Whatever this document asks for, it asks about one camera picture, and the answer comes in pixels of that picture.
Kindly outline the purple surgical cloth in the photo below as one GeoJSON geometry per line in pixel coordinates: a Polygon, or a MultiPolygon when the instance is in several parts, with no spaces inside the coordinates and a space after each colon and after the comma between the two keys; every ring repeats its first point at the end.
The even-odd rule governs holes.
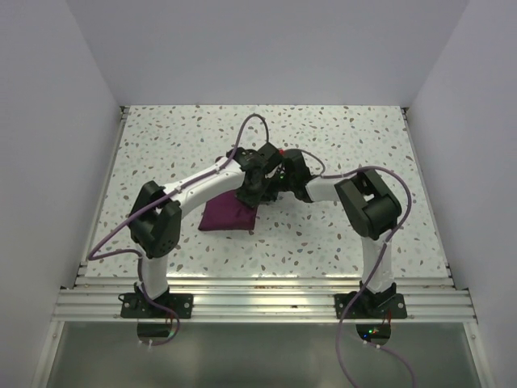
{"type": "Polygon", "coordinates": [[[257,210],[242,203],[235,190],[224,192],[205,204],[198,230],[253,230],[257,210]]]}

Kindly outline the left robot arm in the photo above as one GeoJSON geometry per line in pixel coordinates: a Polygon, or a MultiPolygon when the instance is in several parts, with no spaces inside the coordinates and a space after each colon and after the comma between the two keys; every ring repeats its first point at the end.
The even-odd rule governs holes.
{"type": "Polygon", "coordinates": [[[271,179],[282,164],[282,151],[271,143],[258,150],[239,147],[187,179],[142,186],[128,219],[130,237],[143,251],[137,283],[141,310],[153,318],[167,310],[166,261],[179,242],[183,219],[204,207],[202,230],[253,228],[258,206],[275,199],[271,179]]]}

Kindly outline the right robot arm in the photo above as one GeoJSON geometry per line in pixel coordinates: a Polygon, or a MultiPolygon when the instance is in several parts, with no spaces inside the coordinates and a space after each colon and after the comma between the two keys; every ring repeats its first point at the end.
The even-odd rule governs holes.
{"type": "Polygon", "coordinates": [[[375,319],[407,317],[404,297],[393,275],[391,240],[400,228],[401,204],[375,167],[360,167],[341,175],[312,174],[302,150],[280,150],[280,162],[267,197],[291,192],[306,203],[338,201],[352,229],[361,237],[363,274],[359,290],[336,293],[337,318],[375,319]]]}

